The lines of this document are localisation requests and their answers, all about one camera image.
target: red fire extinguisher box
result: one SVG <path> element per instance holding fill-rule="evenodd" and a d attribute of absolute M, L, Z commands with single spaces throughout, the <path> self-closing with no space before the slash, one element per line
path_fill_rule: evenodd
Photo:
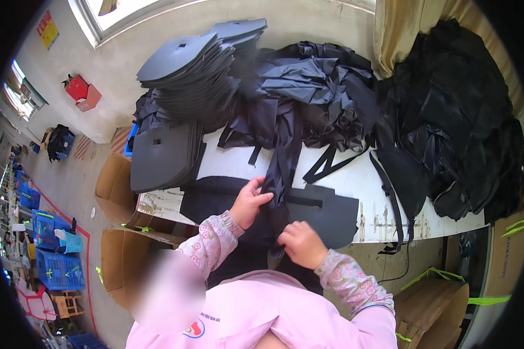
<path fill-rule="evenodd" d="M 78 101 L 82 98 L 87 98 L 89 86 L 85 83 L 84 79 L 78 74 L 76 75 L 64 90 L 75 100 Z"/>
<path fill-rule="evenodd" d="M 87 85 L 79 74 L 73 77 L 64 89 L 76 101 L 76 107 L 81 112 L 95 108 L 101 99 L 97 88 L 92 84 Z"/>
<path fill-rule="evenodd" d="M 88 89 L 88 96 L 86 99 L 81 99 L 80 101 L 76 102 L 76 107 L 81 112 L 86 112 L 90 109 L 93 109 L 97 106 L 98 101 L 101 99 L 101 94 L 99 91 L 93 86 L 93 84 L 89 85 Z"/>

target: logo on jacket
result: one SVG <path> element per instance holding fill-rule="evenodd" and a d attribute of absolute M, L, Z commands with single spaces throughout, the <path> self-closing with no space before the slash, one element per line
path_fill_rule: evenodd
<path fill-rule="evenodd" d="M 206 326 L 204 326 L 204 323 L 200 318 L 198 318 L 197 321 L 194 322 L 189 328 L 184 330 L 183 334 L 187 337 L 190 337 L 192 339 L 200 338 L 204 335 L 204 332 L 206 331 Z"/>

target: window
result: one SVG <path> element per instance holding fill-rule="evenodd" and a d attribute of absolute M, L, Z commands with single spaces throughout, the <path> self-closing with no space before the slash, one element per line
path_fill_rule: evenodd
<path fill-rule="evenodd" d="M 69 3 L 85 36 L 98 47 L 144 20 L 203 1 L 208 0 L 69 0 Z"/>
<path fill-rule="evenodd" d="M 20 118 L 29 121 L 35 110 L 37 110 L 37 106 L 22 92 L 24 79 L 25 74 L 21 71 L 14 59 L 12 62 L 12 70 L 6 82 L 4 82 L 4 92 L 6 93 L 10 107 L 14 111 L 17 111 L 17 115 Z"/>

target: pink fabric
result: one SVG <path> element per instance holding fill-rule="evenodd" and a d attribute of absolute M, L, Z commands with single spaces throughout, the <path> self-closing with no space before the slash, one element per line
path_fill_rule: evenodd
<path fill-rule="evenodd" d="M 54 320 L 56 312 L 47 292 L 39 295 L 27 288 L 25 280 L 17 284 L 18 300 L 27 315 L 39 320 Z"/>
<path fill-rule="evenodd" d="M 237 246 L 244 231 L 228 212 L 211 216 L 181 244 L 207 279 Z M 272 331 L 289 348 L 396 348 L 392 295 L 357 262 L 329 250 L 315 273 L 350 307 L 348 321 L 324 297 L 289 275 L 257 270 L 206 292 L 198 320 L 182 334 L 160 336 L 134 323 L 127 348 L 251 348 Z"/>

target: white table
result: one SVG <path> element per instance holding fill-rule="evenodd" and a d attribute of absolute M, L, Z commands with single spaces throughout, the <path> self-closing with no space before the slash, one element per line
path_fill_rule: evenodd
<path fill-rule="evenodd" d="M 262 149 L 254 166 L 249 165 L 249 157 L 254 147 L 234 147 L 230 149 L 217 148 L 217 142 L 223 129 L 204 136 L 207 144 L 198 179 L 209 176 L 228 176 L 251 179 L 265 175 L 272 158 L 273 151 Z M 303 189 L 306 185 L 303 176 L 324 153 L 327 147 L 321 149 L 307 148 L 303 144 L 299 163 L 293 179 L 293 187 Z M 350 150 L 341 153 L 336 151 L 334 164 L 352 157 Z M 340 170 L 317 181 L 321 185 L 336 190 L 336 195 L 359 199 L 357 226 L 359 230 L 353 237 L 354 243 L 359 242 L 391 242 L 397 241 L 396 223 L 388 198 L 382 190 L 382 182 L 369 159 L 369 152 L 353 160 Z M 184 217 L 180 211 L 183 192 L 179 188 L 156 190 L 140 194 L 136 209 L 139 212 L 151 214 L 175 222 L 194 225 L 194 222 Z M 405 240 L 407 237 L 407 218 L 400 206 L 404 225 Z M 414 227 L 414 239 L 442 237 L 467 232 L 485 227 L 483 211 L 479 214 L 468 213 L 457 222 L 435 213 L 432 202 L 426 199 L 423 209 L 417 215 Z"/>

